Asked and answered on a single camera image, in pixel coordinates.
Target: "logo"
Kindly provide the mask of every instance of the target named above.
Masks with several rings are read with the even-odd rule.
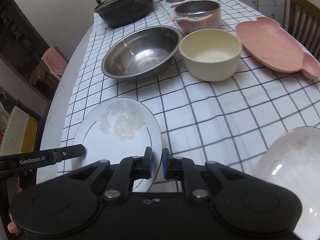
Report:
[[[19,164],[20,164],[20,166],[24,166],[24,165],[28,165],[28,164],[32,164],[32,163],[43,162],[45,160],[46,159],[44,156],[37,157],[37,158],[20,159]]]

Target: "pink tray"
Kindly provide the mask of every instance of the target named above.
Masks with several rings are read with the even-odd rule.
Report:
[[[239,23],[238,38],[244,47],[265,66],[283,73],[302,71],[306,78],[320,76],[320,63],[300,47],[295,38],[270,18]]]

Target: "pink saucepan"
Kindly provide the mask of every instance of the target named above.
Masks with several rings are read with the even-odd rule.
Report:
[[[217,29],[221,25],[220,5],[211,0],[193,0],[175,8],[171,16],[184,33],[203,29]]]

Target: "white tablecloth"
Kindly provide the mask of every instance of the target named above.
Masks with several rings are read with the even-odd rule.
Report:
[[[170,19],[173,4],[158,1],[148,16],[115,30],[94,15],[94,29],[69,103],[62,147],[73,144],[78,127],[93,108],[116,97],[133,98],[151,110],[162,132],[163,147],[173,156],[191,158],[201,165],[214,160],[248,174],[283,133],[299,126],[320,125],[319,83],[301,73],[272,71],[245,49],[236,73],[222,82],[193,77],[179,52],[165,73],[146,82],[104,76],[101,61],[124,36],[154,25],[179,28]],[[239,22],[261,16],[238,0],[213,1],[221,5],[221,29],[234,35]],[[70,160],[59,163],[59,175],[69,171]],[[177,190],[177,183],[163,182],[161,174],[156,181],[153,190]]]

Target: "white plate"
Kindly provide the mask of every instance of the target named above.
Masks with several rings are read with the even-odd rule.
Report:
[[[301,127],[282,135],[253,175],[294,192],[302,203],[295,233],[304,240],[320,236],[320,129]]]
[[[159,125],[146,106],[131,98],[110,99],[94,108],[78,128],[73,144],[86,148],[85,156],[71,160],[73,171],[99,160],[117,164],[126,157],[143,156],[146,147],[152,147],[152,178],[136,180],[136,192],[149,190],[160,167]]]

